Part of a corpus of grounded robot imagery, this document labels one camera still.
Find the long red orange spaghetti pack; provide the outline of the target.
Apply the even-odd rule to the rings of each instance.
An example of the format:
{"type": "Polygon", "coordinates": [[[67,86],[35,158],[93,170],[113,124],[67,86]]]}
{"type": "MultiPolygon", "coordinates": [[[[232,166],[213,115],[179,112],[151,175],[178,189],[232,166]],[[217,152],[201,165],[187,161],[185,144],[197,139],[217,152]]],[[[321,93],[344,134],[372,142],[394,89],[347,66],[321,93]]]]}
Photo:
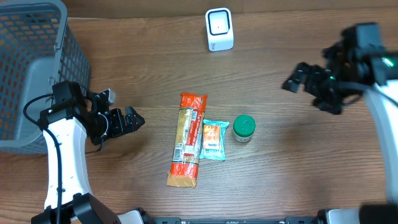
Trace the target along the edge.
{"type": "Polygon", "coordinates": [[[207,98],[207,95],[181,93],[174,152],[167,178],[168,186],[197,186],[207,98]]]}

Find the green lid white jar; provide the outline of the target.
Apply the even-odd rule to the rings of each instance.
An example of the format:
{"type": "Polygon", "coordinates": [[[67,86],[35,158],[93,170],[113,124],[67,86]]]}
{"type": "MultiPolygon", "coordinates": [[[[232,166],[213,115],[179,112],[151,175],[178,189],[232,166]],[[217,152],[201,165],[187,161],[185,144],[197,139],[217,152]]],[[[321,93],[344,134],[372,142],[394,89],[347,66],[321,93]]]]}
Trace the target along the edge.
{"type": "Polygon", "coordinates": [[[252,116],[239,115],[233,123],[233,137],[238,142],[248,142],[256,129],[256,122],[252,116]]]}

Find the teal orange snack packet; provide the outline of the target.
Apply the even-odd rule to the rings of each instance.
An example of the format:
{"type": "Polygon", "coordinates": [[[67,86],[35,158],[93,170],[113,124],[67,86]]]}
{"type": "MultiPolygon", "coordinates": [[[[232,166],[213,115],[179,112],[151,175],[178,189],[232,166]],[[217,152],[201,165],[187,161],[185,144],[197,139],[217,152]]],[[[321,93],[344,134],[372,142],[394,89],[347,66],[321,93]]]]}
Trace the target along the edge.
{"type": "Polygon", "coordinates": [[[224,145],[228,126],[227,121],[204,120],[200,159],[226,160],[224,145]]]}

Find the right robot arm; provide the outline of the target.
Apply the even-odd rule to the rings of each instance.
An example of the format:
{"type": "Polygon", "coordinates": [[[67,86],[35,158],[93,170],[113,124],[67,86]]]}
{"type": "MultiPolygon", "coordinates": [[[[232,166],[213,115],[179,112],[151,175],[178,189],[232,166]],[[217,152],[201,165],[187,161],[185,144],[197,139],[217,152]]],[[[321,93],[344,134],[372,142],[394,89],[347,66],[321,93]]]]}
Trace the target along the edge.
{"type": "Polygon", "coordinates": [[[378,24],[369,22],[343,30],[322,55],[324,67],[299,63],[282,89],[295,93],[302,85],[315,107],[333,115],[349,96],[365,100],[384,159],[387,202],[319,210],[312,223],[397,223],[397,52],[385,48],[378,24]]]}

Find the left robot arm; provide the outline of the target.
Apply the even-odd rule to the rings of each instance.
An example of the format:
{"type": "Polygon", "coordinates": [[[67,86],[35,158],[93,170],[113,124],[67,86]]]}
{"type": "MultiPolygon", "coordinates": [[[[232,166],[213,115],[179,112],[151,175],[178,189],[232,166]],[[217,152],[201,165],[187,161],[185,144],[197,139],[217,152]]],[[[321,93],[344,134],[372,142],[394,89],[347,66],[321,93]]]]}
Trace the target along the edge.
{"type": "Polygon", "coordinates": [[[142,208],[122,215],[94,197],[86,166],[86,140],[103,147],[104,142],[137,131],[144,118],[133,107],[110,109],[115,94],[83,93],[77,82],[53,85],[55,103],[40,112],[35,125],[47,144],[49,186],[44,211],[32,223],[152,223],[142,208]]]}

